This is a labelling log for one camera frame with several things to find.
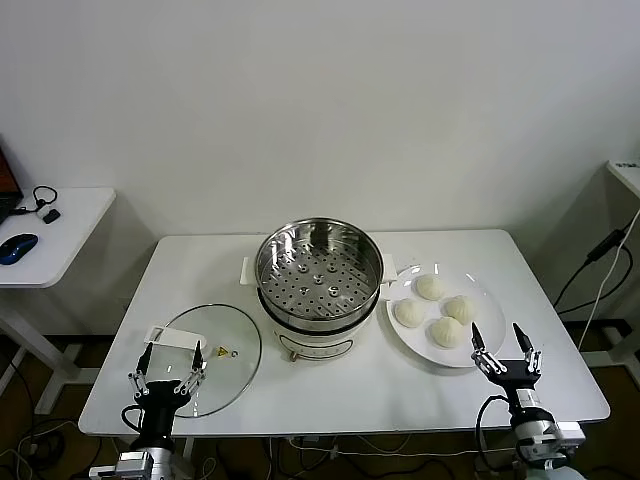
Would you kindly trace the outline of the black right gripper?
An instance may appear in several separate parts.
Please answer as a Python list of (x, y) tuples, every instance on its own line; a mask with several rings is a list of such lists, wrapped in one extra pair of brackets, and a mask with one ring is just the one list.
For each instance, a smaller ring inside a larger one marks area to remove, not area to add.
[(529, 336), (513, 324), (518, 345), (524, 360), (499, 361), (486, 349), (482, 335), (475, 322), (471, 323), (473, 352), (472, 360), (494, 385), (504, 390), (507, 396), (514, 396), (517, 390), (534, 390), (541, 373), (541, 352), (535, 350)]

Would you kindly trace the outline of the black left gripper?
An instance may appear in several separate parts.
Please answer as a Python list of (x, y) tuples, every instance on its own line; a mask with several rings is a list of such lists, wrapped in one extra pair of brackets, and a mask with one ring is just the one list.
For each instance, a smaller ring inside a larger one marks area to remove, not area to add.
[(201, 342), (196, 343), (191, 371), (187, 378), (180, 380), (152, 381), (146, 385), (146, 373), (152, 355), (152, 347), (147, 346), (139, 357), (128, 379), (133, 397), (143, 411), (141, 434), (151, 437), (171, 435), (176, 412), (187, 404), (205, 379), (204, 359)]

